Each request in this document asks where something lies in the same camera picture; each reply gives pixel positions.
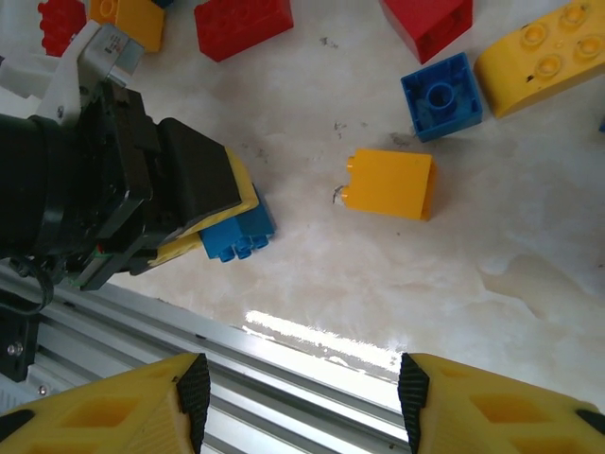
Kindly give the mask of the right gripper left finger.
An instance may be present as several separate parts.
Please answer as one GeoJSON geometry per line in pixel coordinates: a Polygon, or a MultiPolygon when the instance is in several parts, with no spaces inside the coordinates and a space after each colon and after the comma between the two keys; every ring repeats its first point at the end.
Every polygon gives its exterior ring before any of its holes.
{"type": "Polygon", "coordinates": [[[0,415],[0,454],[200,454],[205,355],[187,353],[0,415]]]}

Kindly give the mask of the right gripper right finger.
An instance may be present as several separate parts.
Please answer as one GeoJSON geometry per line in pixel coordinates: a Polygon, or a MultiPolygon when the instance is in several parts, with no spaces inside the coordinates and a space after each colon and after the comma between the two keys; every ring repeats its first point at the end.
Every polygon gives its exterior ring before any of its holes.
{"type": "Polygon", "coordinates": [[[404,353],[398,395],[412,454],[605,454],[596,406],[446,358],[404,353]]]}

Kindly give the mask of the red lego brick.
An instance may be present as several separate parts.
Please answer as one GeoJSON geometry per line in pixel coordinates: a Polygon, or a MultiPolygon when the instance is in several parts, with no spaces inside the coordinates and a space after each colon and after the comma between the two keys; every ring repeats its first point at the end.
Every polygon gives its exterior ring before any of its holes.
{"type": "Polygon", "coordinates": [[[474,0],[379,0],[385,16],[420,64],[469,30],[474,0]]]}
{"type": "Polygon", "coordinates": [[[290,0],[207,0],[194,18],[199,51],[216,62],[294,27],[290,0]]]}
{"type": "Polygon", "coordinates": [[[41,14],[42,47],[52,57],[61,57],[87,22],[81,0],[44,0],[38,5],[41,14]]]}

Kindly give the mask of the long curved yellow lego brick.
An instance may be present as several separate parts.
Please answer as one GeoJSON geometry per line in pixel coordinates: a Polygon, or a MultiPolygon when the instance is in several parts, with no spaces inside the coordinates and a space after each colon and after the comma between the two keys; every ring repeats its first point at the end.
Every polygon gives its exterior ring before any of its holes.
{"type": "Polygon", "coordinates": [[[497,118],[605,74],[605,0],[573,0],[523,25],[477,58],[497,118]]]}

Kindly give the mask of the long aluminium base rail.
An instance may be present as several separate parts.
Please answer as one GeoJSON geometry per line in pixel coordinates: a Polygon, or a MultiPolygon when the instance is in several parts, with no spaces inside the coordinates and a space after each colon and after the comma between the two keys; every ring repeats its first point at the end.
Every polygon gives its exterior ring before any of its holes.
{"type": "Polygon", "coordinates": [[[204,354],[202,454],[410,454],[393,383],[124,288],[56,289],[26,380],[0,413],[182,352],[204,354]]]}

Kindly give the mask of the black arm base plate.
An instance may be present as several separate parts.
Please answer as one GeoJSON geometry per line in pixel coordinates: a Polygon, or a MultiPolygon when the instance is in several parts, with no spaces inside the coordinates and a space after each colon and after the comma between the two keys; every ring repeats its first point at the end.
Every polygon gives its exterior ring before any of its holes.
{"type": "Polygon", "coordinates": [[[27,377],[34,363],[40,317],[25,317],[0,308],[0,374],[14,382],[27,377]]]}

